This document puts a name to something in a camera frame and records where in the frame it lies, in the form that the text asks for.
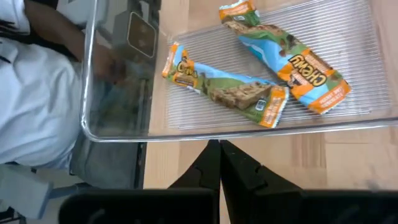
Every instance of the person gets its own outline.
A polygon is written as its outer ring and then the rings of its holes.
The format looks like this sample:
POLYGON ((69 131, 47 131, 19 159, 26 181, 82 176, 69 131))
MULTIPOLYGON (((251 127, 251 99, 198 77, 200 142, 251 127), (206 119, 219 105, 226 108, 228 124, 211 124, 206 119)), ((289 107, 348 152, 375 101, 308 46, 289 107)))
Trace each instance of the person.
MULTIPOLYGON (((2 0, 0 6, 0 163, 69 169, 81 133, 80 103, 85 35, 59 12, 33 0, 2 0), (64 46, 72 57, 24 37, 64 46)), ((123 61, 96 44, 93 72, 115 83, 123 61)))

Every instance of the black object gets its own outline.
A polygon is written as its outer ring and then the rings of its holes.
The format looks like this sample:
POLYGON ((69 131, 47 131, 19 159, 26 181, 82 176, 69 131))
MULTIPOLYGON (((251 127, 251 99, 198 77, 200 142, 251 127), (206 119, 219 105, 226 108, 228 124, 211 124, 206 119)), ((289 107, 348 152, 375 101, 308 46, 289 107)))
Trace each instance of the black object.
POLYGON ((162 6, 162 0, 143 0, 143 1, 148 3, 151 7, 153 7, 157 11, 159 11, 162 6))
POLYGON ((228 141, 209 141, 167 190, 68 199, 60 223, 219 223, 220 176, 231 223, 398 223, 398 193, 303 190, 228 141))
POLYGON ((127 42, 135 54, 145 54, 152 58, 156 47, 156 29, 142 19, 136 13, 131 13, 127 33, 127 42))
POLYGON ((18 221, 19 224, 25 224, 26 218, 9 207, 5 212, 0 212, 0 224, 18 221))

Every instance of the chewy granola bar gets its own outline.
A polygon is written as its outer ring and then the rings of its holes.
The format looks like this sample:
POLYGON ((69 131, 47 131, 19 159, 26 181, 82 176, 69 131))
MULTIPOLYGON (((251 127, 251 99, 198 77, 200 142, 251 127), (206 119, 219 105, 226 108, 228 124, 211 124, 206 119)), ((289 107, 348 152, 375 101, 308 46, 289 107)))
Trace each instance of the chewy granola bar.
POLYGON ((310 110, 323 114, 351 91, 343 76, 316 56, 292 34, 272 24, 261 24, 253 0, 240 0, 219 10, 222 23, 278 77, 310 110))
POLYGON ((271 87, 270 84, 254 82, 227 89, 216 88, 210 92, 210 98, 229 108, 237 107, 244 110, 267 96, 271 87))
POLYGON ((178 43, 171 46, 162 75, 172 83, 194 89, 267 128, 276 126, 289 97, 287 87, 193 62, 178 43))

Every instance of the hand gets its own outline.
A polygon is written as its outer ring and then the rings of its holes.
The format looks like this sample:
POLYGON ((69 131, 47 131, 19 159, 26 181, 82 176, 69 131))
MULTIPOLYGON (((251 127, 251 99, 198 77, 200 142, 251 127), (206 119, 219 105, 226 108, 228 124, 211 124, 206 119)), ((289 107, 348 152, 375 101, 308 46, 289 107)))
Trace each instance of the hand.
POLYGON ((126 78, 126 64, 110 49, 96 44, 93 56, 94 75, 111 83, 121 82, 126 78))

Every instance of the clear acrylic tray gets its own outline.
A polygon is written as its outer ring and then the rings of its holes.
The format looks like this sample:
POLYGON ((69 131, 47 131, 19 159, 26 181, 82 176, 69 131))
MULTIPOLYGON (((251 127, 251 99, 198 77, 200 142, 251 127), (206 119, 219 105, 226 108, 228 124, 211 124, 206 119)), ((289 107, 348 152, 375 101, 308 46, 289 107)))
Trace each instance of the clear acrylic tray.
MULTIPOLYGON (((285 85, 225 27, 165 34, 167 28, 163 28, 162 23, 167 21, 161 16, 160 27, 150 22, 159 32, 155 60, 139 65, 128 62, 130 84, 122 88, 109 86, 105 96, 97 94, 98 86, 103 84, 91 76, 91 65, 86 61, 83 129, 94 141, 134 142, 224 139, 394 125, 398 120, 397 77, 391 52, 398 44, 390 41, 396 33, 391 34, 389 29, 392 26, 385 13, 386 2, 312 0, 261 12, 263 23, 278 25, 296 36, 340 71, 351 85, 353 91, 345 101, 327 114, 312 113, 291 96, 278 127, 266 129, 205 96, 167 83, 160 71, 168 46, 178 41, 194 61, 285 85)), ((93 44, 94 31, 98 30, 95 25, 92 23, 92 39, 88 36, 87 40, 87 58, 92 53, 89 46, 93 44)))

